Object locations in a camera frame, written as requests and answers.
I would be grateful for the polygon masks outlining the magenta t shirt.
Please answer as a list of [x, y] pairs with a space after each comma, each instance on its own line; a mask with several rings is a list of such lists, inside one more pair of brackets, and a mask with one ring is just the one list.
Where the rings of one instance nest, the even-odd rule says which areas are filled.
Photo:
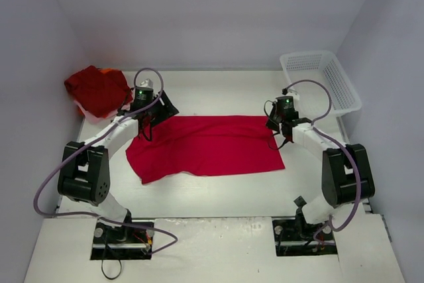
[[126, 157], [143, 184], [182, 172], [231, 176], [283, 170], [264, 116], [175, 116], [135, 137]]

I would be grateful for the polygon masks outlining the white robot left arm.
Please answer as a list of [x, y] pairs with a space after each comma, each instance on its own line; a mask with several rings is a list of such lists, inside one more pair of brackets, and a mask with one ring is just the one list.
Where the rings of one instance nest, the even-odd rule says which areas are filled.
[[65, 165], [58, 178], [59, 194], [88, 206], [88, 215], [110, 225], [108, 234], [112, 239], [127, 242], [133, 233], [132, 217], [111, 193], [109, 161], [135, 137], [141, 135], [151, 142], [153, 128], [178, 113], [164, 90], [154, 94], [151, 87], [136, 87], [128, 111], [120, 109], [111, 123], [94, 137], [65, 146]]

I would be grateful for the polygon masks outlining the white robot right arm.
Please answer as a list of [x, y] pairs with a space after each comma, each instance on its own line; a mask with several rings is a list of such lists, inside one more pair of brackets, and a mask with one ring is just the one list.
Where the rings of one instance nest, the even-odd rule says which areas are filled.
[[317, 224], [326, 222], [338, 209], [351, 204], [350, 215], [336, 227], [344, 229], [360, 203], [376, 192], [365, 147], [342, 143], [318, 130], [312, 120], [299, 116], [294, 98], [289, 95], [277, 97], [266, 116], [266, 126], [275, 135], [284, 137], [284, 145], [289, 142], [299, 145], [321, 162], [321, 193], [300, 208], [302, 216], [293, 221], [295, 234], [310, 237], [316, 232]]

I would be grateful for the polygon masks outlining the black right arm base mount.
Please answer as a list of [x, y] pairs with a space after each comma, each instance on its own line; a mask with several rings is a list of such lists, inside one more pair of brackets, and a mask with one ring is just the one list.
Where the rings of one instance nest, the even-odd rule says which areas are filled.
[[301, 197], [294, 200], [296, 205], [293, 217], [273, 217], [272, 228], [276, 256], [323, 256], [336, 255], [337, 247], [330, 230], [315, 233], [322, 224], [309, 224], [305, 221], [302, 208], [306, 201]]

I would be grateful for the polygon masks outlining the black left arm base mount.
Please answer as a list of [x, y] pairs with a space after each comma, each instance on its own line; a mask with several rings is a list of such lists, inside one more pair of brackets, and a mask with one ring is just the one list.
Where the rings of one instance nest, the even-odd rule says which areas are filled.
[[112, 227], [97, 222], [91, 246], [91, 260], [150, 260], [153, 230]]

